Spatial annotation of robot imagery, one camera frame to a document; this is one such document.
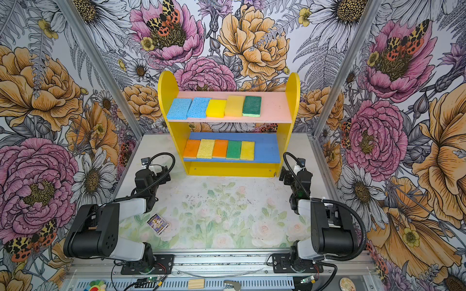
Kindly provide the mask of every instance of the pink shelf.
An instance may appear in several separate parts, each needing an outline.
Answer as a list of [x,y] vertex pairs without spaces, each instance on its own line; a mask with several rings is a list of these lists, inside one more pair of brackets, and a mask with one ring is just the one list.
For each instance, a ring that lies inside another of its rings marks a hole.
[[229,95],[261,96],[260,117],[224,117],[224,118],[188,118],[184,120],[169,119],[169,122],[255,122],[255,123],[293,123],[285,92],[206,92],[180,91],[177,98],[209,97],[227,99]]

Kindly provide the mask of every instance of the metal post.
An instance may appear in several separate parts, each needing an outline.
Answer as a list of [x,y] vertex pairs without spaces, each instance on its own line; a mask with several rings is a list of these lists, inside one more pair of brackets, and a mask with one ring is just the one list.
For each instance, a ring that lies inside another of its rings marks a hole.
[[375,16],[382,4],[382,0],[369,0],[364,10],[364,14],[361,17],[361,21],[357,27],[356,35],[352,42],[348,45],[348,50],[343,59],[343,63],[338,70],[335,81],[333,82],[332,89],[330,90],[329,97],[327,102],[325,102],[322,112],[317,120],[317,125],[314,127],[313,137],[316,139],[319,137],[320,132],[323,129],[323,126],[327,122],[327,119],[330,115],[333,105],[335,104],[338,94],[340,93],[343,82],[345,81],[348,73],[351,70],[351,64],[356,58],[356,55],[361,48],[361,44],[367,36],[367,33],[370,31],[370,27],[374,22]]
[[94,42],[94,39],[91,38],[90,33],[86,28],[86,24],[79,15],[79,12],[77,11],[73,3],[73,0],[59,0],[55,2],[57,3],[63,15],[65,16],[67,22],[71,26],[71,29],[77,36],[79,42],[82,44],[83,49],[86,51],[90,60],[93,62],[96,70],[100,74],[100,77],[103,79],[105,84],[107,84],[110,93],[112,94],[113,98],[115,98],[118,106],[120,107],[121,112],[126,118],[126,121],[133,130],[136,139],[140,140],[143,136],[141,127],[139,126],[139,123],[134,117],[132,111],[130,110],[128,103],[123,97],[123,94],[120,88],[118,87],[117,82],[113,78],[113,75],[111,74],[109,67],[103,60],[103,57],[100,54],[100,51],[96,43]]

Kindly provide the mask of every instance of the blue sponge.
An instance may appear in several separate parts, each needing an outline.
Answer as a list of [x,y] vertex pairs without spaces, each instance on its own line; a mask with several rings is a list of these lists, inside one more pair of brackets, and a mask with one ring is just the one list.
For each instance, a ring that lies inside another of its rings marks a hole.
[[209,105],[210,98],[196,97],[189,107],[188,117],[191,118],[206,118],[206,110]]
[[186,119],[189,106],[191,105],[190,98],[176,98],[173,99],[170,111],[168,111],[167,119],[183,120]]

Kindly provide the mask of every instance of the light yellow textured sponge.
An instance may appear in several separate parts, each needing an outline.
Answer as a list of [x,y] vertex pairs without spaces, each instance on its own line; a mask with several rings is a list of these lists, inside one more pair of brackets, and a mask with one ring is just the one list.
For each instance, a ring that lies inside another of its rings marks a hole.
[[207,106],[207,117],[223,118],[225,116],[226,100],[210,100]]
[[255,142],[245,142],[245,141],[241,142],[240,160],[254,161],[254,145],[255,145]]
[[225,116],[242,117],[243,116],[244,96],[230,95],[226,100]]
[[214,139],[201,139],[198,150],[198,159],[212,159]]

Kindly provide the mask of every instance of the blue shelf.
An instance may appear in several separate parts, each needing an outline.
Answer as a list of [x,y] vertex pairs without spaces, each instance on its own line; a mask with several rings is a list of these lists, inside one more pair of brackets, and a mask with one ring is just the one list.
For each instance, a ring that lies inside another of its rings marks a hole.
[[254,161],[237,161],[226,159],[187,159],[185,162],[245,162],[279,164],[277,134],[275,133],[228,133],[228,132],[191,132],[189,139],[225,139],[229,141],[255,142]]

